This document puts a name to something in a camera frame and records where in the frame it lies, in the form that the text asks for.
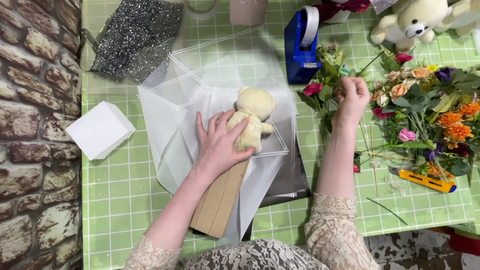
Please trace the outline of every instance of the green wire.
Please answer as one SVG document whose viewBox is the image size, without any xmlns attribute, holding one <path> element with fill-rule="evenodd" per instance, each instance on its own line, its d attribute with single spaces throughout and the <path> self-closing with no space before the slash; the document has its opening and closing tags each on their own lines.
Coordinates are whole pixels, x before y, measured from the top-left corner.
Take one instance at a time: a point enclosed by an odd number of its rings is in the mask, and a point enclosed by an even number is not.
<svg viewBox="0 0 480 270">
<path fill-rule="evenodd" d="M 372 201 L 372 202 L 374 202 L 374 203 L 376 203 L 376 204 L 378 204 L 379 206 L 383 207 L 385 210 L 389 211 L 389 212 L 392 213 L 394 216 L 396 216 L 401 222 L 405 223 L 406 226 L 408 226 L 408 224 L 407 224 L 405 221 L 403 221 L 403 219 L 402 219 L 401 217 L 399 217 L 397 214 L 395 214 L 394 212 L 392 212 L 392 211 L 391 211 L 390 209 L 388 209 L 387 207 L 385 207 L 385 206 L 377 203 L 376 201 L 374 201 L 374 200 L 372 200 L 372 199 L 370 199 L 370 198 L 367 198 L 367 199 L 370 200 L 370 201 Z"/>
</svg>

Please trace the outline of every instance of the brick wallpaper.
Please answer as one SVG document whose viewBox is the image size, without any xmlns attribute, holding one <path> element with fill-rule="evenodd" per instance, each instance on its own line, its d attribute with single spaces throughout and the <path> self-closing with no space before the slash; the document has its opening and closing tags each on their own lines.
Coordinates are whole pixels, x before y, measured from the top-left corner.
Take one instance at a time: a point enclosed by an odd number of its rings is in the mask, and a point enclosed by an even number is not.
<svg viewBox="0 0 480 270">
<path fill-rule="evenodd" d="M 80 0 L 0 0 L 0 269 L 80 270 Z"/>
</svg>

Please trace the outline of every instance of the lace sleeve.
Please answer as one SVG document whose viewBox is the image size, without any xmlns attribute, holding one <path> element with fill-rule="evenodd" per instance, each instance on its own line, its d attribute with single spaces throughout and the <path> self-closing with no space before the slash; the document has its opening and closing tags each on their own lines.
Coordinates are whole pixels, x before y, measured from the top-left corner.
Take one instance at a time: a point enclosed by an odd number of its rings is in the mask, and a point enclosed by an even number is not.
<svg viewBox="0 0 480 270">
<path fill-rule="evenodd" d="M 305 224 L 308 251 L 330 270 L 379 270 L 357 229 L 355 197 L 314 194 Z"/>
<path fill-rule="evenodd" d="M 154 248 L 152 242 L 142 235 L 130 252 L 123 270 L 175 269 L 181 249 Z"/>
</svg>

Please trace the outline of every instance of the yellow box cutter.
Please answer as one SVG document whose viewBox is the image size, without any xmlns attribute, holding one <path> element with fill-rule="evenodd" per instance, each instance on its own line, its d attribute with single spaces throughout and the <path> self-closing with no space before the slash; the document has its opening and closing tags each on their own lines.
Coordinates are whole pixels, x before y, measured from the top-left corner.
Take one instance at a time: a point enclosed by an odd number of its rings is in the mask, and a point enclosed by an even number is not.
<svg viewBox="0 0 480 270">
<path fill-rule="evenodd" d="M 445 183 L 445 181 L 443 180 L 433 179 L 427 176 L 423 176 L 399 168 L 394 168 L 391 166 L 388 166 L 388 170 L 392 174 L 398 175 L 402 179 L 409 180 L 441 192 L 451 193 L 456 190 L 456 184 L 452 180 L 448 180 L 448 183 Z"/>
</svg>

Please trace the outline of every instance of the cardboard box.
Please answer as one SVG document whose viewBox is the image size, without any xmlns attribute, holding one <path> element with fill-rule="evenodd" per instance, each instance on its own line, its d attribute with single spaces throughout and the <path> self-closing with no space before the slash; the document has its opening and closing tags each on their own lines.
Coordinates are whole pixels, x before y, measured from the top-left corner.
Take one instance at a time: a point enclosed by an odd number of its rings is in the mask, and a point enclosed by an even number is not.
<svg viewBox="0 0 480 270">
<path fill-rule="evenodd" d="M 223 237 L 249 162 L 250 159 L 238 163 L 215 179 L 200 199 L 190 227 L 213 237 Z"/>
</svg>

